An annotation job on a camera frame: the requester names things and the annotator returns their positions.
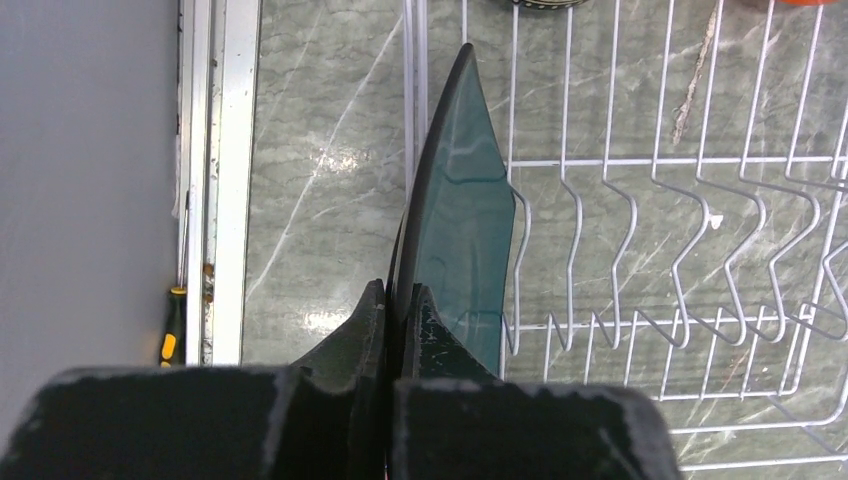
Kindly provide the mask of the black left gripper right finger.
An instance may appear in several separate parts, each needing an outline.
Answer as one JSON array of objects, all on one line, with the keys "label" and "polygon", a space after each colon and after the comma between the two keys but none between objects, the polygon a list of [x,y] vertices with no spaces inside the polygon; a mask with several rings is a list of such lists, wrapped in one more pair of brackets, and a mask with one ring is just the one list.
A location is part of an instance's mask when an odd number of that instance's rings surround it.
[{"label": "black left gripper right finger", "polygon": [[610,384],[506,382],[442,323],[416,285],[394,382],[394,479],[677,479],[668,426]]}]

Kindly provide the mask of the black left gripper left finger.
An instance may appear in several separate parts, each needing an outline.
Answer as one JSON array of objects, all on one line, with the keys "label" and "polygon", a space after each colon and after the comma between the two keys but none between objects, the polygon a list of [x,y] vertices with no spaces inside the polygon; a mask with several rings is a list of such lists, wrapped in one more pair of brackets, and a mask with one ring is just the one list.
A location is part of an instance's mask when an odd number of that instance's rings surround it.
[{"label": "black left gripper left finger", "polygon": [[380,479],[385,289],[289,365],[79,368],[45,384],[5,479]]}]

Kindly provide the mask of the teal square plate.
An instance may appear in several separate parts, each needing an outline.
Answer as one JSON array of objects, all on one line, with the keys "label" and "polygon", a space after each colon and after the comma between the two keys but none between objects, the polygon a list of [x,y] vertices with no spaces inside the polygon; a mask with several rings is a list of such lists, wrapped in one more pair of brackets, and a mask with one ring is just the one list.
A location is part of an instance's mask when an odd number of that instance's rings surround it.
[{"label": "teal square plate", "polygon": [[458,51],[439,98],[395,243],[387,314],[399,347],[417,313],[425,375],[494,377],[516,201],[473,44]]}]

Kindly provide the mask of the brown patterned bowl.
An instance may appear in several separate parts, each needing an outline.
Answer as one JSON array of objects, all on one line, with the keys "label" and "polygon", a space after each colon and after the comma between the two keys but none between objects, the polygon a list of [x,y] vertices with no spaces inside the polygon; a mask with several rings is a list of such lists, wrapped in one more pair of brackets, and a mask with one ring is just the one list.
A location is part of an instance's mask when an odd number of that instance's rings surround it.
[{"label": "brown patterned bowl", "polygon": [[532,10],[563,10],[587,3],[588,0],[511,0],[513,5]]}]

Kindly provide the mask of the orange plastic bowl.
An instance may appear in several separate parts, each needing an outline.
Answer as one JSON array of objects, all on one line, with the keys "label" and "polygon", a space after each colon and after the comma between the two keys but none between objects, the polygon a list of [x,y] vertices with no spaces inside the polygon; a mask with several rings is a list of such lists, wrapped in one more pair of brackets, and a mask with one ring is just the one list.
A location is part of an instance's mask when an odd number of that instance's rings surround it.
[{"label": "orange plastic bowl", "polygon": [[839,0],[781,0],[781,2],[797,7],[817,7],[837,3]]}]

